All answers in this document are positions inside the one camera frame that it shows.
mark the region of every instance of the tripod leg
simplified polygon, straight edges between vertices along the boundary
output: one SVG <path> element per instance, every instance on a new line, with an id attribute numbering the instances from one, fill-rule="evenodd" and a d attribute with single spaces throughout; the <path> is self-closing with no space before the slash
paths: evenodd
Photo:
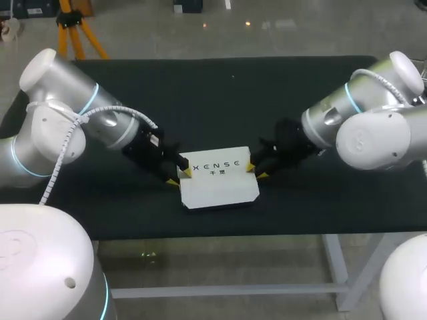
<path id="1" fill-rule="evenodd" d="M 108 54 L 102 49 L 101 44 L 96 39 L 95 35 L 92 33 L 92 30 L 89 28 L 89 25 L 86 23 L 85 19 L 81 20 L 81 30 L 85 33 L 86 37 L 89 39 L 89 42 L 92 44 L 92 47 L 98 52 L 98 55 L 102 59 L 109 59 Z"/>
<path id="2" fill-rule="evenodd" d="M 58 26 L 59 28 L 59 54 L 62 55 L 63 58 L 67 58 L 67 30 L 62 27 L 62 25 Z"/>
<path id="3" fill-rule="evenodd" d="M 73 44 L 74 54 L 78 60 L 85 58 L 85 52 L 83 51 L 83 47 L 81 46 L 79 31 L 75 26 L 68 28 L 69 29 L 69 37 L 71 38 L 71 43 Z"/>

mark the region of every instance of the screw hole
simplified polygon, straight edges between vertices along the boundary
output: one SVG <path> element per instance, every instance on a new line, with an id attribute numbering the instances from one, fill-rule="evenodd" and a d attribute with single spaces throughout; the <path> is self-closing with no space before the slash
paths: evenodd
<path id="1" fill-rule="evenodd" d="M 75 280 L 73 278 L 65 278 L 64 283 L 70 289 L 74 289 L 76 286 Z"/>

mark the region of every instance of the circular cap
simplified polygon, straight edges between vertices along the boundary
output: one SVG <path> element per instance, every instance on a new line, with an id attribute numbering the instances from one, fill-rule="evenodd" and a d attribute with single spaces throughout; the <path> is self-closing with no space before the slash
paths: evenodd
<path id="1" fill-rule="evenodd" d="M 49 70 L 52 61 L 56 57 L 53 49 L 44 49 L 37 54 L 26 66 L 19 79 L 19 87 L 22 91 L 28 92 L 42 76 Z"/>
<path id="2" fill-rule="evenodd" d="M 400 51 L 391 52 L 390 59 L 397 74 L 408 88 L 417 96 L 421 95 L 424 91 L 424 82 L 422 82 L 421 75 L 411 60 Z"/>

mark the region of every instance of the white box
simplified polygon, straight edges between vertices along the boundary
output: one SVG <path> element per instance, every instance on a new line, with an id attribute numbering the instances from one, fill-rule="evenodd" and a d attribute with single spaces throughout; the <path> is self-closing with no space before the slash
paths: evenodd
<path id="1" fill-rule="evenodd" d="M 260 195 L 255 173 L 246 172 L 249 147 L 181 153 L 192 178 L 178 170 L 181 201 L 188 209 L 251 203 Z"/>

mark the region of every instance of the metal table frame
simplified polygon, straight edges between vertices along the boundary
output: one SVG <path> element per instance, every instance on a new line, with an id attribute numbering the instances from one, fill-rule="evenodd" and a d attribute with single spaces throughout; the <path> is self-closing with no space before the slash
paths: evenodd
<path id="1" fill-rule="evenodd" d="M 350 275 L 347 272 L 338 235 L 323 235 L 323 241 L 330 266 L 332 283 L 129 288 L 112 289 L 111 292 L 114 299 L 336 293 L 338 311 L 351 311 L 373 278 L 379 273 L 388 256 L 402 241 L 402 234 L 372 234 L 363 254 L 359 258 L 357 268 Z"/>

